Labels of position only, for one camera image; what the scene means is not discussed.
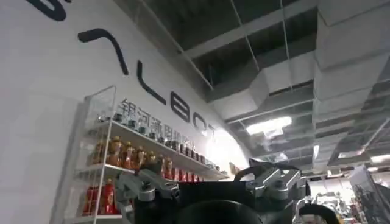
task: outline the pipe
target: pipe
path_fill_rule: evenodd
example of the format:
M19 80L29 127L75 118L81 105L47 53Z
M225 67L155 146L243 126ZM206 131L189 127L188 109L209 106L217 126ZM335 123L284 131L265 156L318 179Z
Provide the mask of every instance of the pipe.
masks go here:
M380 131L388 124L390 118L387 118L378 128L378 130L371 136L371 138L362 146L361 153L366 151L366 149L370 146L371 142L375 139L375 137L379 134Z
M210 84L210 82L204 77L203 73L199 70L199 68L197 68L197 66L195 65L195 63L192 61L192 59L187 55L187 53L184 51L184 49L181 47L181 45L176 42L175 38L171 35L171 33L169 33L169 31L166 29L166 27L164 26L164 24L160 21L160 19L158 18L158 16L153 12L153 10L148 6L148 4L144 1L144 0L139 0L141 2L141 4L145 7L145 9L152 15L152 17L154 18L154 20L156 21L156 23L158 24L158 26L160 26L160 28L164 31L165 34L167 34L168 38L171 39L171 41L173 42L173 44L175 45L175 47L177 47L180 52L182 53L182 55L184 56L184 58L191 64L191 66L195 69L196 73L198 75L200 75L200 77L203 79L203 81L205 81L205 83L208 85L208 87L210 87L211 90L214 90L213 86Z
M293 88L293 77L294 77L294 75L293 75L293 66L292 66L291 60L290 60L290 52L289 52L288 43L287 43L286 15L285 15L285 9L283 7L283 0L280 0L280 10L282 11L282 16L283 16L283 19L282 19L283 34L285 36L286 56L287 56L288 67L290 69L290 88L291 88L291 92L293 92L294 91L294 88Z
M245 31L244 26L243 26L243 22L241 21L241 18L239 17L239 14L238 14L236 5L234 4L233 0L230 0L230 3L232 4L233 10L234 10L234 12L235 12L235 14L236 14L236 17L237 17L237 20L238 20L239 27L240 27L240 28L243 30L243 32L244 32L245 41L246 41L246 43L247 43L248 46L249 46L250 54L252 55L252 58L253 58L253 60L254 60L254 62L255 62L257 71L260 72L260 66L258 65L256 56L255 56L255 53L253 52L254 50L252 49L252 45L250 45L250 42L249 42L249 39L248 39L247 32Z

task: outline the ceiling duct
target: ceiling duct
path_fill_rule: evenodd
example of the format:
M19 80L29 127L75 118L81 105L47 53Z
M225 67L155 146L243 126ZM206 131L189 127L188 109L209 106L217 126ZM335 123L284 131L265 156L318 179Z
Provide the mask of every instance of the ceiling duct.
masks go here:
M390 7L371 10L379 1L320 1L313 122L319 153L313 168L323 171L354 120L324 126L359 112L388 62Z

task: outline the wire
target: wire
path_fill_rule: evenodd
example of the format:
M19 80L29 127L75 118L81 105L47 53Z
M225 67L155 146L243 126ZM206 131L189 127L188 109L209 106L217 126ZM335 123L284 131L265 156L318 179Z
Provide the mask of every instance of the wire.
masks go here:
M242 23L242 21L241 21L241 18L239 17L239 14L238 14L236 5L234 4L233 0L230 0L230 3L232 4L233 10L234 10L234 12L235 12L235 14L236 14L236 17L237 17L237 20L238 20L239 27L240 27L240 28L243 30L243 32L244 32L245 41L246 41L246 43L247 43L248 46L249 46L250 54L252 55L253 61L255 62L255 66L256 66L256 68L257 68L257 71L260 72L260 66L258 65L256 56L255 56L255 53L253 52L254 50L252 49L252 45L251 45L250 42L249 42L247 32L245 31L244 26L243 26L243 23Z

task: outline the display rack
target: display rack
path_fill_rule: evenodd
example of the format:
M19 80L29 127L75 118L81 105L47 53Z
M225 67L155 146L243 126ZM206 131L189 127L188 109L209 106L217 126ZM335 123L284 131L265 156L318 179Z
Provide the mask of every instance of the display rack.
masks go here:
M112 137L120 136L122 142L130 141L132 145L169 157L174 167L189 171L208 181L218 181L229 176L187 157L141 133L132 130L116 121L115 86L111 86L96 94L87 96L83 103L84 116L79 121L80 136L75 137L75 162L72 177L69 181L69 197L63 213L64 223L121 223L118 211L104 214L101 208L109 179L115 180L119 173L134 174L133 170L107 163L108 145ZM98 142L104 143L103 156L98 163L94 160Z

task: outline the fluorescent light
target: fluorescent light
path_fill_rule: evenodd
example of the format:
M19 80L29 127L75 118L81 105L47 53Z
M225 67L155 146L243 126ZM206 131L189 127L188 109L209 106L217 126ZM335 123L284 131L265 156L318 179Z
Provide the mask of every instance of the fluorescent light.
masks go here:
M246 128L246 131L248 131L250 135L254 135L260 132L277 130L279 128L288 126L291 124L292 121L293 120L291 119L291 117L280 117L269 121L264 121L264 122L250 125Z
M376 172L376 171L378 171L378 168L377 167L368 167L367 170L369 172Z
M338 173L334 175L328 175L328 177L342 177L344 174L343 173Z
M390 154L371 157L371 161L373 163L382 163L383 161L385 161L387 159L390 159Z
M317 156L318 156L318 151L319 151L319 145L315 145L315 146L313 147L314 159L317 158Z

